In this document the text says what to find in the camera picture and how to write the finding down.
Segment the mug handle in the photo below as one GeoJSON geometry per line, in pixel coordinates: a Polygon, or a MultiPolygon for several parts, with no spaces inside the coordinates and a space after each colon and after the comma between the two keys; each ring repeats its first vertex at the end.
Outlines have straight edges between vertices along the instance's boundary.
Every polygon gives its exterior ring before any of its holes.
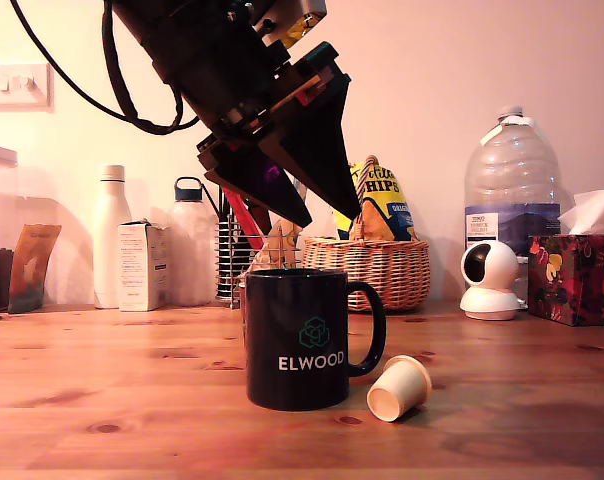
{"type": "Polygon", "coordinates": [[[366,354],[362,363],[351,365],[349,363],[349,377],[361,377],[375,368],[384,352],[386,342],[386,316],[384,315],[384,305],[375,289],[365,282],[348,282],[346,284],[347,295],[349,293],[362,291],[371,304],[373,311],[373,339],[371,348],[366,354]]]}

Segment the light switch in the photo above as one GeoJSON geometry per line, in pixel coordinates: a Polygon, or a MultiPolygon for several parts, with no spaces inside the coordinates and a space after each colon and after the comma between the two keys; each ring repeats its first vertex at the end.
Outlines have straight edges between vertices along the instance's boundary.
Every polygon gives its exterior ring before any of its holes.
{"type": "Polygon", "coordinates": [[[28,111],[51,111],[53,91],[48,63],[0,65],[0,111],[28,107],[28,111]]]}
{"type": "Polygon", "coordinates": [[[9,93],[9,77],[6,75],[0,76],[0,91],[2,93],[9,93]]]}

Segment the plastic water bottle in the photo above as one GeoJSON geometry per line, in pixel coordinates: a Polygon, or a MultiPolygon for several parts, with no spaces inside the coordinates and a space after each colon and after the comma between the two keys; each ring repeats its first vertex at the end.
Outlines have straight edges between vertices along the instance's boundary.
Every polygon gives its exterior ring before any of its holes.
{"type": "Polygon", "coordinates": [[[171,302],[183,307],[205,305],[215,297],[218,217],[211,197],[211,204],[202,201],[204,186],[196,177],[180,177],[174,188],[175,203],[169,210],[171,302]],[[194,180],[199,187],[180,188],[180,180],[194,180]]]}
{"type": "Polygon", "coordinates": [[[118,225],[131,221],[124,167],[104,165],[93,216],[93,288],[97,308],[118,308],[118,225]]]}
{"type": "Polygon", "coordinates": [[[500,240],[518,257],[513,291],[526,308],[529,236],[560,233],[560,171],[551,145],[524,117],[504,108],[466,171],[466,245],[500,240]]]}

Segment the tissue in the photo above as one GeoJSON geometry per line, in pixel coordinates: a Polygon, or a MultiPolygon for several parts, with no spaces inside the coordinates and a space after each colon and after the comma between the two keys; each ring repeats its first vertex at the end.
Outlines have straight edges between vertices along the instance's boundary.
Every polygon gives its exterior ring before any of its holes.
{"type": "Polygon", "coordinates": [[[560,215],[559,220],[571,235],[604,235],[604,190],[573,195],[575,207],[560,215]]]}

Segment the mug logo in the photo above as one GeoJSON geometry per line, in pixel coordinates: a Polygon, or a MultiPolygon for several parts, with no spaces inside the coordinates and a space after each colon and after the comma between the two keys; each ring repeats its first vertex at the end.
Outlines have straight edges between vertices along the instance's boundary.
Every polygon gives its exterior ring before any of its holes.
{"type": "Polygon", "coordinates": [[[304,323],[300,330],[300,345],[307,348],[323,347],[329,343],[329,329],[320,317],[313,317],[304,323]]]}

